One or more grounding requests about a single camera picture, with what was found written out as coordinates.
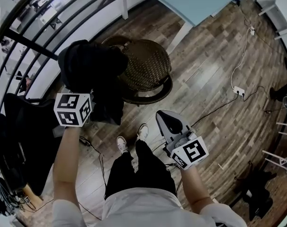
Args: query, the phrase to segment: forearm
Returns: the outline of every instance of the forearm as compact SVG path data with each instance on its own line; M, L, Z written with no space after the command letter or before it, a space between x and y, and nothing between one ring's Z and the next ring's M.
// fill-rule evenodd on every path
M80 128L67 128L57 151L53 166L54 199L78 201L75 183L78 171Z
M181 178L184 193L194 213L200 213L206 205L213 203L195 166L181 170Z

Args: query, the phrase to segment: white cable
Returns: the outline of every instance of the white cable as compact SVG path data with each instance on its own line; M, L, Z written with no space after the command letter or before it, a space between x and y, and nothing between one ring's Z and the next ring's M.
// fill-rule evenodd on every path
M231 87L232 87L232 89L234 90L234 87L233 87L233 85L232 85L232 76L233 76L233 74L234 74L234 72L235 72L235 70L237 69L237 68L239 68L241 65L242 65L242 62L243 62L243 59L244 59L244 57L245 57L245 55L246 55L246 48L247 48L247 36L248 36L248 31L250 30L250 28L248 28L248 30L247 30L247 32L246 32L246 37L245 37L245 44L244 44L244 49L243 49L243 56L242 56L242 60L241 60L241 62L239 63L239 65L237 66L237 67L235 67L234 68L234 70L233 70L233 72L232 72L232 74L231 74Z

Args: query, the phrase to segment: black cloth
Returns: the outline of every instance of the black cloth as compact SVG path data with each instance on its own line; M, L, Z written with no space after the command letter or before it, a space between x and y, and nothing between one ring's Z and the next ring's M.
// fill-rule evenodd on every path
M132 156L125 152L115 160L108 180L105 199L114 193L134 187L158 188L176 195L175 183L170 171L141 140L135 144L138 156L138 171L132 167Z
M287 95L287 84L285 84L279 90L274 92L275 98L280 102L282 102L284 96L286 96L286 95Z
M58 55L61 76L66 87L75 93L93 89L93 121L120 125L123 115L117 76L126 70L128 57L117 47L86 40L76 41Z

